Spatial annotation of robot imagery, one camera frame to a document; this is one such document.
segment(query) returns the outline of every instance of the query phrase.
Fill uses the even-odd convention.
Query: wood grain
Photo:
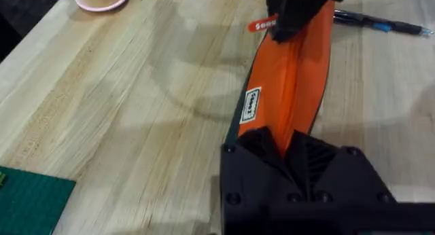
[[[340,6],[435,28],[434,1]],[[219,146],[264,16],[264,0],[60,0],[0,65],[0,164],[77,180],[55,234],[219,232]],[[435,200],[434,55],[334,27],[313,135],[361,147],[402,200]]]
[[[435,0],[337,7],[435,28]],[[399,200],[435,201],[435,40],[335,26],[313,135],[362,148]]]

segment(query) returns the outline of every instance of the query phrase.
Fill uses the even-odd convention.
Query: black bracket
[[[220,181],[224,235],[435,230],[435,204],[397,203],[358,148],[300,132],[284,158],[267,128],[224,145]]]

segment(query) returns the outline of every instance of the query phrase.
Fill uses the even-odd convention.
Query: white label
[[[245,104],[243,106],[240,124],[251,122],[256,118],[258,99],[260,99],[261,87],[248,90],[245,95]]]

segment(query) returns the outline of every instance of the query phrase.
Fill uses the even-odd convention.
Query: black plastic part
[[[272,39],[284,42],[295,36],[319,12],[326,1],[266,0],[269,16],[278,14],[276,25],[269,29]]]
[[[222,151],[223,235],[435,230],[435,204],[400,204],[364,153],[295,132],[281,158],[267,128]]]
[[[420,35],[421,33],[421,26],[417,26],[414,24],[407,24],[405,22],[394,22],[391,26],[391,29],[393,31],[406,33],[410,35]]]

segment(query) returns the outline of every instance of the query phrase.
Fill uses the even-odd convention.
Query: pen
[[[395,31],[399,33],[406,33],[409,35],[429,36],[434,33],[433,31],[422,26],[405,22],[386,20],[383,18],[376,18],[365,14],[359,14],[343,10],[335,10],[334,23],[352,26],[368,26],[385,32]]]

